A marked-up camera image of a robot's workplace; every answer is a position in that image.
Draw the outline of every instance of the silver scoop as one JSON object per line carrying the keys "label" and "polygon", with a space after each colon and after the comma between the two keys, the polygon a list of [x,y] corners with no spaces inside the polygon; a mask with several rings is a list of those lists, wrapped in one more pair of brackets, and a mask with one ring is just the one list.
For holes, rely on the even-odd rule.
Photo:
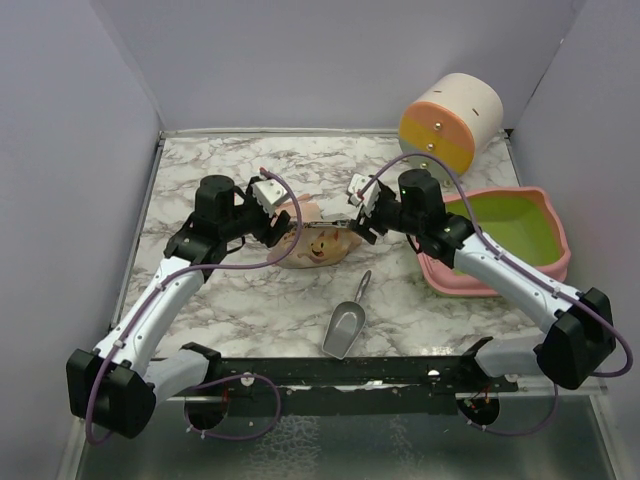
{"label": "silver scoop", "polygon": [[324,353],[340,360],[349,353],[366,320],[364,309],[358,302],[362,299],[370,279],[371,270],[367,270],[360,281],[353,302],[342,302],[333,311],[324,337],[324,343],[322,344]]}

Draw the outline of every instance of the pink litter tray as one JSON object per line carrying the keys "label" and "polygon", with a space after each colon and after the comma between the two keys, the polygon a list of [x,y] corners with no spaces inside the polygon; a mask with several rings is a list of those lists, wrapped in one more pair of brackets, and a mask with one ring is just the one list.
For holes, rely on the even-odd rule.
{"label": "pink litter tray", "polygon": [[[467,193],[482,229],[508,251],[562,282],[571,252],[558,215],[547,193],[536,187],[485,188]],[[460,195],[444,198],[447,211],[468,218]],[[424,277],[443,295],[497,296],[470,275],[450,270],[438,260],[418,255]]]}

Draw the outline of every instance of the scoop handle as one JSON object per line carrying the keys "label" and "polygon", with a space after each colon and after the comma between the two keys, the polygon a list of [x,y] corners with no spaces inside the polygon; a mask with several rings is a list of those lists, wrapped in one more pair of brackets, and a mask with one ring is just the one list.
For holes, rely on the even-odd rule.
{"label": "scoop handle", "polygon": [[369,285],[369,280],[371,280],[371,270],[367,270],[364,272],[362,280],[360,280],[360,285],[358,285],[358,291],[356,292],[356,298],[353,299],[354,302],[359,303],[362,300],[362,296],[364,295],[364,291],[367,289]]}

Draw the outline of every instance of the orange and white cylinder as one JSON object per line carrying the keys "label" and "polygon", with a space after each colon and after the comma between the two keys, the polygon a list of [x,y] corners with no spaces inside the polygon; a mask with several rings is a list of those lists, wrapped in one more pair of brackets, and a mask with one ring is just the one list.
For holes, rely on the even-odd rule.
{"label": "orange and white cylinder", "polygon": [[[471,75],[452,73],[404,112],[398,128],[400,147],[405,153],[431,153],[461,175],[498,132],[503,113],[493,88]],[[448,179],[426,158],[409,157],[409,162],[414,168],[429,169],[439,180]]]}

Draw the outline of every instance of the white enclosure wall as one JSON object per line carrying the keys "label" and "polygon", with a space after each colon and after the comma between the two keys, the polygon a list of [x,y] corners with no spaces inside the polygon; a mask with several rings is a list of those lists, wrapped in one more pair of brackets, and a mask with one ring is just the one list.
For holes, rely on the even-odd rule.
{"label": "white enclosure wall", "polygon": [[[514,132],[521,179],[552,197],[570,280],[609,294],[640,351],[640,3],[589,0]],[[622,364],[622,355],[608,362]],[[629,450],[640,446],[640,367],[608,382]],[[640,472],[640,456],[635,455]]]}
{"label": "white enclosure wall", "polygon": [[584,0],[94,0],[168,129],[397,126],[447,73],[513,127]]}
{"label": "white enclosure wall", "polygon": [[0,15],[0,478],[54,478],[65,363],[106,332],[157,115],[87,0]]}

